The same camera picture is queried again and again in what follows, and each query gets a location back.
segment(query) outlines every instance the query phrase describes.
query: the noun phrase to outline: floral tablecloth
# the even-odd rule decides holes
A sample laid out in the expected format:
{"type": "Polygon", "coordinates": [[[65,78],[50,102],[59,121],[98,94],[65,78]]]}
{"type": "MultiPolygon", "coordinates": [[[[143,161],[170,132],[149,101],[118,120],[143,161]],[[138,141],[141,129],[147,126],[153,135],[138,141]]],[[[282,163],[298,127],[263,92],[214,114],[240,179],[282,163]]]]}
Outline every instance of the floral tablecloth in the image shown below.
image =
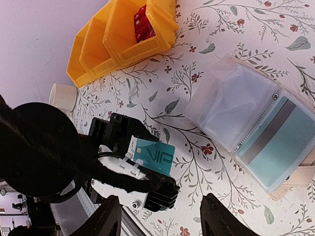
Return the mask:
{"type": "Polygon", "coordinates": [[[214,193],[247,227],[264,236],[315,235],[315,180],[273,202],[250,176],[182,112],[209,68],[226,54],[246,61],[315,106],[315,2],[178,0],[172,50],[80,89],[73,119],[87,133],[93,117],[135,117],[176,147],[175,208],[134,211],[154,236],[199,236],[200,201],[214,193]]]}

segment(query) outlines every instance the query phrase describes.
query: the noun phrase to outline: teal card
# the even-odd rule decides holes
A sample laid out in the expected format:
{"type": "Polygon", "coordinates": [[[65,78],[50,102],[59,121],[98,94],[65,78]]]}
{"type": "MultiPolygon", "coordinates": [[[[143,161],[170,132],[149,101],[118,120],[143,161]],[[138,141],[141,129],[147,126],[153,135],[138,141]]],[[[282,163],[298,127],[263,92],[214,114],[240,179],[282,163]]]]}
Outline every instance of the teal card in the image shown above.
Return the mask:
{"type": "Polygon", "coordinates": [[[169,176],[172,168],[175,147],[161,142],[137,140],[134,161],[144,162],[143,167],[169,176]]]}

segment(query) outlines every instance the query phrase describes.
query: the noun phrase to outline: white robot part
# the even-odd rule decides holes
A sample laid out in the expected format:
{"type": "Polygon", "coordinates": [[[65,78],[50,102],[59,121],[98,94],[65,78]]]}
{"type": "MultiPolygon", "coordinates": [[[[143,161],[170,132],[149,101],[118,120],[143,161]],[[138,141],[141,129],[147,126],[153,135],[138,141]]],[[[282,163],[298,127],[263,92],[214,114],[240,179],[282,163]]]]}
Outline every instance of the white robot part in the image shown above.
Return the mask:
{"type": "MultiPolygon", "coordinates": [[[[139,169],[137,169],[137,167],[142,163],[136,163],[135,166],[132,166],[131,164],[126,162],[129,159],[128,156],[129,155],[127,155],[123,160],[115,157],[102,157],[98,160],[103,164],[103,166],[106,166],[108,169],[119,174],[129,175],[137,179],[144,178],[146,175],[140,172],[139,169]]],[[[144,208],[148,196],[148,193],[127,193],[123,189],[115,188],[108,184],[103,184],[95,179],[92,179],[92,188],[104,198],[108,198],[111,195],[118,196],[120,204],[137,210],[141,210],[144,208]]]]}

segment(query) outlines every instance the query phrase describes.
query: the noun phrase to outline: wall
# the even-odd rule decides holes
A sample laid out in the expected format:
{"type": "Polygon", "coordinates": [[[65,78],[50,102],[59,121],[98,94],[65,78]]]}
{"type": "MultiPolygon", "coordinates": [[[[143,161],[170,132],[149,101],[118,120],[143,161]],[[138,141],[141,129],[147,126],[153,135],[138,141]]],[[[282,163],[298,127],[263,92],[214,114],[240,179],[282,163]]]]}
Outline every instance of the wall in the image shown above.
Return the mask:
{"type": "Polygon", "coordinates": [[[108,0],[0,0],[0,94],[12,107],[48,102],[78,30],[108,0]]]}
{"type": "MultiPolygon", "coordinates": [[[[0,196],[0,208],[5,209],[5,214],[21,214],[19,210],[12,208],[12,203],[18,203],[19,193],[9,193],[5,196],[0,196]]],[[[27,216],[3,216],[0,215],[0,225],[1,227],[12,226],[12,218],[14,218],[15,226],[26,225],[27,216]]]]}

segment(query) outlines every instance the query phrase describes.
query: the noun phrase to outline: leaf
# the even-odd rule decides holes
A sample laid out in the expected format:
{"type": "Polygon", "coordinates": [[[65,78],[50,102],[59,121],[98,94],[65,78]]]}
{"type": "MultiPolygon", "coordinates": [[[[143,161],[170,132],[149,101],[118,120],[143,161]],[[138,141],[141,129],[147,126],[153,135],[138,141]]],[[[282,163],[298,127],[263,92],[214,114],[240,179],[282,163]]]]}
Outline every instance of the leaf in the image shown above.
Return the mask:
{"type": "Polygon", "coordinates": [[[194,217],[193,220],[196,222],[196,223],[201,223],[201,219],[199,217],[194,217]]]}
{"type": "Polygon", "coordinates": [[[133,108],[133,107],[135,107],[135,106],[137,106],[137,104],[134,104],[134,103],[132,103],[132,102],[130,102],[130,103],[127,105],[128,108],[133,108]]]}
{"type": "Polygon", "coordinates": [[[266,218],[266,221],[267,221],[268,225],[271,225],[271,224],[273,224],[275,222],[275,217],[274,217],[273,213],[271,212],[271,210],[267,206],[265,206],[265,213],[264,213],[264,215],[265,215],[265,218],[266,218]]]}
{"type": "Polygon", "coordinates": [[[259,9],[255,9],[254,12],[258,13],[258,14],[261,14],[261,15],[267,15],[266,12],[264,11],[261,11],[259,9]]]}
{"type": "Polygon", "coordinates": [[[167,115],[170,114],[175,109],[175,107],[177,106],[178,102],[179,102],[179,98],[178,98],[178,100],[176,100],[174,102],[171,102],[170,104],[168,104],[165,107],[165,112],[166,112],[167,115]]]}
{"type": "Polygon", "coordinates": [[[214,0],[209,0],[209,1],[205,2],[203,5],[208,5],[208,4],[212,3],[213,1],[214,0]]]}
{"type": "Polygon", "coordinates": [[[304,37],[298,37],[290,46],[286,47],[289,51],[307,50],[311,48],[309,40],[304,37]]]}
{"type": "Polygon", "coordinates": [[[211,44],[208,46],[208,48],[202,50],[202,51],[199,52],[199,53],[201,53],[201,54],[208,54],[208,53],[213,52],[215,49],[216,49],[216,45],[215,45],[214,43],[211,43],[211,44]]]}
{"type": "Polygon", "coordinates": [[[231,6],[231,11],[233,12],[233,14],[234,14],[235,16],[238,15],[237,7],[231,6]]]}
{"type": "Polygon", "coordinates": [[[154,58],[151,58],[150,61],[153,61],[153,62],[160,62],[159,60],[154,59],[154,58]]]}
{"type": "Polygon", "coordinates": [[[167,143],[169,142],[170,138],[171,138],[171,134],[169,133],[168,129],[167,128],[163,128],[163,132],[165,134],[165,137],[166,137],[166,141],[167,143]]]}
{"type": "Polygon", "coordinates": [[[151,97],[149,97],[149,102],[153,102],[157,97],[158,91],[155,92],[151,97]]]}
{"type": "Polygon", "coordinates": [[[130,91],[130,89],[131,89],[131,84],[130,84],[130,80],[127,78],[126,79],[126,81],[127,81],[127,84],[128,84],[128,88],[129,88],[129,91],[130,91]]]}
{"type": "Polygon", "coordinates": [[[258,65],[257,62],[255,62],[255,61],[253,61],[253,60],[248,60],[248,61],[249,61],[250,64],[258,65]]]}

